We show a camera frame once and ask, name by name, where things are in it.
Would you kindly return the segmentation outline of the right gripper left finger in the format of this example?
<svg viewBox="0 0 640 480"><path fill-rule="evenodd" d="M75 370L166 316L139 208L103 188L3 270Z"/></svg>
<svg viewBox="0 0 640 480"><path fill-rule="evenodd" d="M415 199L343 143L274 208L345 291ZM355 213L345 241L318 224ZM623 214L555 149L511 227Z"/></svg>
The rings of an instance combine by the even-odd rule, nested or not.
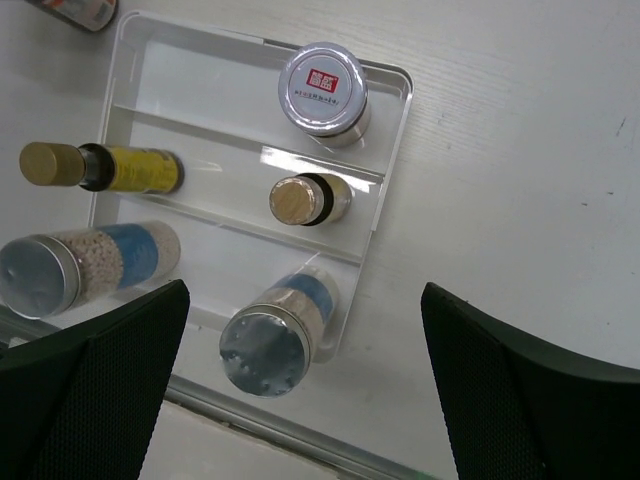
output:
<svg viewBox="0 0 640 480"><path fill-rule="evenodd" d="M174 280L2 351L2 478L138 478L189 308Z"/></svg>

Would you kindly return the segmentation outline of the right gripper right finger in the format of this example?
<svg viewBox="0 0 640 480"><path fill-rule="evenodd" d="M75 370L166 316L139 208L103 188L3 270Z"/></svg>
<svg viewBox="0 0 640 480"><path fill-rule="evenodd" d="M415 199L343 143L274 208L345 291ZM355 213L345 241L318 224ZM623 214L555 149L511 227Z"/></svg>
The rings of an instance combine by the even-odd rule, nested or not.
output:
<svg viewBox="0 0 640 480"><path fill-rule="evenodd" d="M638 478L638 370L549 343L435 283L421 315L459 478Z"/></svg>

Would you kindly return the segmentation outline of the white silver-cap bottle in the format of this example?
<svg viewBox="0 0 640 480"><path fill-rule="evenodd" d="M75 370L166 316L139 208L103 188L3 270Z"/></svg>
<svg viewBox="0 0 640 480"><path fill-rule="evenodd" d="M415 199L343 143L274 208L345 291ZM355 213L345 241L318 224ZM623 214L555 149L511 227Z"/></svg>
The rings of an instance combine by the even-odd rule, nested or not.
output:
<svg viewBox="0 0 640 480"><path fill-rule="evenodd" d="M162 277L180 256L161 221L34 234L1 248L1 299L24 318L48 318Z"/></svg>
<svg viewBox="0 0 640 480"><path fill-rule="evenodd" d="M305 377L340 294L328 271L304 265L239 310L219 339L227 379L244 393L276 398Z"/></svg>

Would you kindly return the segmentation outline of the yellow small bottle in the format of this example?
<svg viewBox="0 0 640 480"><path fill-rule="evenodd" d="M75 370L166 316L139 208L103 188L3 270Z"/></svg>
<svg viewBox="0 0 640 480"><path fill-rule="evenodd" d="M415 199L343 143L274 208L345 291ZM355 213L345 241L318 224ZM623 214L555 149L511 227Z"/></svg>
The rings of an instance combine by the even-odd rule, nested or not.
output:
<svg viewBox="0 0 640 480"><path fill-rule="evenodd" d="M313 227L339 221L352 198L349 185L337 175L301 173L272 187L269 207L285 225Z"/></svg>
<svg viewBox="0 0 640 480"><path fill-rule="evenodd" d="M170 194L184 181L180 159L166 150L87 143L32 142L19 156L37 186L79 186L90 192Z"/></svg>

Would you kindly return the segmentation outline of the brown spice jar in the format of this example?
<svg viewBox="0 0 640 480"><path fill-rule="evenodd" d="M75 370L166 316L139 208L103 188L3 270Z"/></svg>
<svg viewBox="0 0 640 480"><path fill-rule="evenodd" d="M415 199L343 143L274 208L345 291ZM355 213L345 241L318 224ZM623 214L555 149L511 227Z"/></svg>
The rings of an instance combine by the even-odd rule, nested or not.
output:
<svg viewBox="0 0 640 480"><path fill-rule="evenodd" d="M314 42L296 51L281 70L278 98L287 119L327 148L359 142L369 126L364 68L335 43Z"/></svg>
<svg viewBox="0 0 640 480"><path fill-rule="evenodd" d="M35 0L29 4L83 31L98 33L116 19L118 0Z"/></svg>

